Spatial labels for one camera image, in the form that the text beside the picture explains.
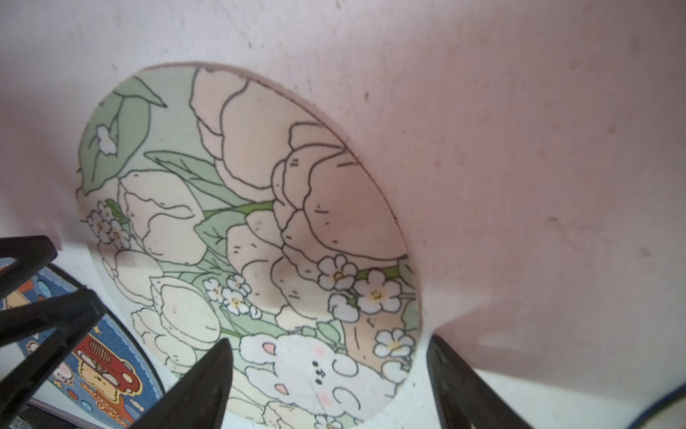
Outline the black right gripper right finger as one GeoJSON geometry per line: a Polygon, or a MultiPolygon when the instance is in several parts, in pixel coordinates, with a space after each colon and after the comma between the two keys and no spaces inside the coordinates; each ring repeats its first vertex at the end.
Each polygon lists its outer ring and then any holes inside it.
{"type": "Polygon", "coordinates": [[[532,428],[437,335],[429,342],[427,368],[443,428],[532,428]]]}

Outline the beige white dog coaster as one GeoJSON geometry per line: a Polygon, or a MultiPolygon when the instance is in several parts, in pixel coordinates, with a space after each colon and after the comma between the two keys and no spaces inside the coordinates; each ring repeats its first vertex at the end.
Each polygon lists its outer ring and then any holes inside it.
{"type": "Polygon", "coordinates": [[[661,415],[666,410],[673,407],[680,401],[685,400],[685,384],[678,386],[669,393],[666,393],[646,409],[641,411],[641,413],[632,420],[628,429],[640,429],[644,428],[651,420],[661,415]]]}

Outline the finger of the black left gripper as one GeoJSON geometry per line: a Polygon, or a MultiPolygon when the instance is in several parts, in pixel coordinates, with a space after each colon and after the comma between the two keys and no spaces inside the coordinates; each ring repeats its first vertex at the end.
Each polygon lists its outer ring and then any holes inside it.
{"type": "Polygon", "coordinates": [[[34,334],[51,332],[37,350],[1,378],[1,427],[9,427],[37,389],[105,313],[105,305],[91,290],[80,290],[1,312],[3,346],[34,334]]]}
{"type": "Polygon", "coordinates": [[[1,239],[1,257],[12,259],[1,270],[1,299],[18,289],[57,257],[57,249],[45,235],[1,239]]]}

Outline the green floral bunny coaster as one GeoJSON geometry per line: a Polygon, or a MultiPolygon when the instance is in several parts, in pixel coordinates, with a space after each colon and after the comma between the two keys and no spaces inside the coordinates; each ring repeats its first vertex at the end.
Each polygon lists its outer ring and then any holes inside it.
{"type": "Polygon", "coordinates": [[[407,246],[310,109],[225,67],[152,67],[99,102],[78,161],[105,289],[171,373],[228,340],[227,409],[271,428],[353,428],[395,399],[420,334],[407,246]]]}

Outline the blue toast cartoon coaster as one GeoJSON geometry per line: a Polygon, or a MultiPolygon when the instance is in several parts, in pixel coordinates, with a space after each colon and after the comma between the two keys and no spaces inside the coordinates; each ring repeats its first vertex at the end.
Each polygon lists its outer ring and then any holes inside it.
{"type": "MultiPolygon", "coordinates": [[[[86,289],[49,264],[1,299],[1,311],[86,289]]],[[[17,341],[24,357],[55,329],[17,341]]],[[[48,378],[65,397],[109,428],[129,428],[164,396],[164,386],[124,325],[107,310],[102,319],[48,378]]]]}

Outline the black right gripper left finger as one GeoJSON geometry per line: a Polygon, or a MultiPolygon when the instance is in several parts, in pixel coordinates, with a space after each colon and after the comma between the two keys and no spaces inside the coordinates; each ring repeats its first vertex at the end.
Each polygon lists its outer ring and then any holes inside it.
{"type": "Polygon", "coordinates": [[[232,375],[232,347],[227,339],[221,339],[133,426],[220,428],[232,389],[232,375]]]}

